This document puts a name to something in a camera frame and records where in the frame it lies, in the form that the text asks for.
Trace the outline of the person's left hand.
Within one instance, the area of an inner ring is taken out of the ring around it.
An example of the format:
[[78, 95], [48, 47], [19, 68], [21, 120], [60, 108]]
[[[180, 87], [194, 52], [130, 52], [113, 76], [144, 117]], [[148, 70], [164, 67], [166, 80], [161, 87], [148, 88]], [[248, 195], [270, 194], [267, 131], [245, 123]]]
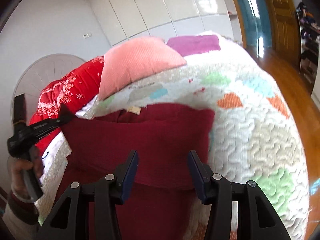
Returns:
[[28, 174], [31, 172], [40, 179], [43, 175], [44, 166], [40, 157], [40, 150], [33, 146], [30, 151], [31, 161], [16, 158], [10, 165], [11, 191], [22, 202], [34, 203], [38, 198], [31, 195], [31, 190], [27, 185]]

